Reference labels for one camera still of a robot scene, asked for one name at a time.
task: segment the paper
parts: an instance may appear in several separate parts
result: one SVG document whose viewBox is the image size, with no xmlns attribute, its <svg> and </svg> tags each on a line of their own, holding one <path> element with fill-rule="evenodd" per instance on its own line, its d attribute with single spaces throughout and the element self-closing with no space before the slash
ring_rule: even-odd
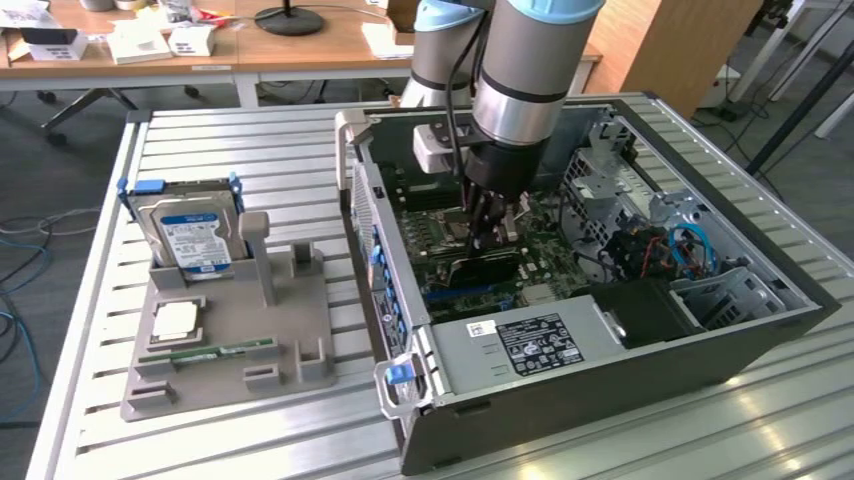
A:
<svg viewBox="0 0 854 480">
<path fill-rule="evenodd" d="M 2 0 L 0 27 L 61 28 L 47 8 L 49 3 L 36 0 Z"/>
<path fill-rule="evenodd" d="M 391 37 L 389 25 L 383 23 L 363 23 L 362 34 L 369 41 L 371 53 L 383 60 L 413 58 L 415 47 L 413 45 L 397 45 Z"/>
</svg>

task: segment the office chair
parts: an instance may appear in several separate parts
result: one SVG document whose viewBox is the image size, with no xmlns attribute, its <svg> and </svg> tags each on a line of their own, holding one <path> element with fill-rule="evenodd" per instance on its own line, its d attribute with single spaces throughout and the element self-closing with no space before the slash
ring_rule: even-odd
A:
<svg viewBox="0 0 854 480">
<path fill-rule="evenodd" d="M 199 98 L 201 93 L 199 90 L 190 86 L 185 86 L 185 95 L 190 98 Z M 38 92 L 39 100 L 45 103 L 55 103 L 57 95 L 53 92 Z M 122 90 L 118 88 L 93 88 L 89 90 L 78 99 L 69 105 L 54 117 L 42 125 L 42 130 L 45 132 L 45 138 L 49 143 L 57 147 L 61 147 L 69 143 L 69 138 L 65 134 L 58 133 L 54 129 L 71 117 L 74 117 L 78 113 L 81 113 L 86 107 L 93 105 L 95 101 L 102 97 L 115 98 L 117 101 L 127 108 L 129 110 L 138 110 L 137 105 L 131 102 L 131 99 L 125 96 Z"/>
</svg>

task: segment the gray floor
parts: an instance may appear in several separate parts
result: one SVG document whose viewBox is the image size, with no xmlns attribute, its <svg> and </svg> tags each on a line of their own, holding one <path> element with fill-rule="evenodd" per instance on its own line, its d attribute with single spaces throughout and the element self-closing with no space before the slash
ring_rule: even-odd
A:
<svg viewBox="0 0 854 480">
<path fill-rule="evenodd" d="M 757 38 L 744 39 L 741 42 L 732 59 L 738 70 L 745 70 L 768 34 L 766 31 L 760 31 Z M 786 48 L 781 49 L 765 75 L 772 73 L 784 60 L 785 50 Z M 760 151 L 765 140 L 828 66 L 825 61 L 814 60 L 785 98 L 768 105 L 772 118 L 754 122 L 741 142 L 749 155 L 756 155 Z M 306 86 L 306 83 L 301 83 L 285 88 L 271 87 L 270 90 L 286 99 L 298 100 Z M 790 141 L 800 137 L 804 129 L 813 128 L 853 88 L 854 76 L 848 74 L 838 81 Z M 238 106 L 233 86 L 206 85 L 201 90 L 205 97 L 199 100 L 187 98 L 182 89 L 174 87 L 135 90 L 127 94 L 141 107 L 149 109 Z M 367 82 L 363 91 L 366 99 L 377 99 L 382 86 L 378 82 Z M 335 81 L 330 84 L 326 99 L 329 102 L 354 101 L 358 100 L 357 92 L 355 82 Z M 63 103 L 71 101 L 78 93 L 58 92 Z M 309 94 L 302 102 L 311 101 L 313 95 Z M 0 96 L 0 104 L 6 99 L 8 94 Z M 757 100 L 765 100 L 762 93 Z M 43 105 L 34 93 L 24 92 L 15 104 L 0 110 L 0 219 L 19 215 L 47 215 L 71 208 L 98 206 L 103 201 L 125 123 L 125 111 L 115 101 L 99 100 L 81 117 L 61 128 L 69 135 L 70 146 L 58 149 L 43 141 L 38 124 L 59 107 L 61 105 Z M 706 122 L 716 120 L 705 112 L 700 113 L 698 117 Z M 741 120 L 725 125 L 738 133 L 745 122 L 746 120 Z M 837 128 L 833 140 L 809 138 L 770 174 L 794 210 L 849 255 L 854 254 L 854 138 L 850 138 L 853 126 L 854 115 Z M 721 127 L 708 128 L 705 131 L 718 145 L 729 145 L 730 139 Z M 738 154 L 734 154 L 734 158 L 745 160 Z M 79 221 L 87 222 L 91 219 L 93 217 L 81 218 Z M 32 285 L 14 294 L 15 304 L 30 324 L 49 377 L 53 376 L 59 359 L 90 242 L 91 235 L 57 238 L 51 244 L 54 263 L 49 272 Z M 0 272 L 7 272 L 16 265 L 24 253 L 0 247 Z M 6 339 L 0 340 L 0 351 L 6 344 Z M 19 347 L 10 360 L 0 364 L 0 384 L 6 386 L 0 393 L 0 415 L 4 415 L 27 398 L 32 389 L 30 361 L 23 347 Z M 16 420 L 39 419 L 49 388 L 43 389 L 39 401 Z M 35 437 L 35 429 L 0 430 L 0 479 L 23 477 Z"/>
</svg>

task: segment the blue cable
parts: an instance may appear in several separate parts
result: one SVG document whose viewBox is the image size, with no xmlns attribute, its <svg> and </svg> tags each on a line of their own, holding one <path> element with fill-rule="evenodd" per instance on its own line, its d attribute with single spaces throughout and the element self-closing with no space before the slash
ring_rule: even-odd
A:
<svg viewBox="0 0 854 480">
<path fill-rule="evenodd" d="M 717 271 L 718 258 L 716 257 L 716 250 L 714 248 L 712 248 L 712 242 L 709 241 L 709 236 L 706 235 L 706 232 L 704 231 L 702 228 L 700 228 L 698 225 L 694 225 L 690 223 L 678 224 L 676 227 L 670 229 L 670 232 L 668 233 L 668 242 L 670 244 L 670 250 L 673 251 L 673 257 L 677 259 L 677 263 L 680 263 L 681 265 L 688 265 L 688 262 L 685 261 L 685 259 L 682 258 L 682 254 L 680 253 L 680 249 L 677 248 L 677 230 L 680 229 L 689 230 L 700 237 L 700 241 L 704 243 L 704 248 L 706 249 L 706 255 L 709 255 L 709 258 L 712 260 L 712 271 L 713 272 Z M 694 277 L 692 272 L 688 272 L 688 276 L 689 278 Z"/>
<path fill-rule="evenodd" d="M 42 390 L 42 372 L 39 371 L 39 362 L 36 360 L 36 349 L 34 348 L 32 338 L 30 338 L 30 331 L 27 330 L 27 327 L 18 320 L 18 318 L 15 318 L 15 316 L 8 312 L 0 312 L 0 316 L 4 316 L 6 318 L 11 319 L 12 322 L 15 322 L 15 325 L 18 326 L 18 328 L 22 331 L 22 334 L 24 335 L 24 341 L 27 343 L 27 350 L 30 351 L 30 362 L 32 363 L 32 371 L 34 371 L 34 377 L 35 377 L 35 385 L 32 387 L 32 393 L 30 394 L 30 398 L 24 403 L 22 403 L 18 407 L 15 407 L 15 409 L 12 410 L 12 412 L 10 412 L 10 414 L 0 417 L 0 423 L 4 423 L 12 420 L 35 403 L 36 398 L 39 396 L 39 391 Z"/>
<path fill-rule="evenodd" d="M 51 264 L 51 252 L 49 251 L 47 248 L 39 245 L 30 245 L 26 243 L 10 242 L 8 240 L 3 240 L 2 238 L 0 238 L 0 245 L 6 245 L 7 247 L 12 247 L 12 248 L 27 248 L 30 250 L 39 250 L 39 252 L 42 252 L 42 266 L 39 267 L 39 269 L 32 273 L 32 275 L 22 283 L 15 285 L 8 290 L 0 290 L 0 294 L 10 295 L 11 293 L 18 292 L 22 288 L 30 285 L 30 283 L 36 278 L 39 278 L 39 275 L 42 275 L 45 271 L 49 269 L 49 265 Z"/>
</svg>

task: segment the chair wheel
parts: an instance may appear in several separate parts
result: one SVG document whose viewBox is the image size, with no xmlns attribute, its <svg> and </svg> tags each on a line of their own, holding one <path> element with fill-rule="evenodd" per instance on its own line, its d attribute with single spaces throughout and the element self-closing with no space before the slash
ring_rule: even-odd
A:
<svg viewBox="0 0 854 480">
<path fill-rule="evenodd" d="M 49 133 L 45 139 L 49 141 L 51 145 L 55 147 L 63 147 L 69 144 L 69 138 L 63 133 Z"/>
<path fill-rule="evenodd" d="M 57 94 L 54 92 L 38 92 L 36 97 L 47 104 L 57 103 Z"/>
<path fill-rule="evenodd" d="M 187 95 L 190 98 L 199 98 L 202 96 L 202 94 L 199 93 L 199 89 L 191 86 L 185 87 L 185 95 Z"/>
</svg>

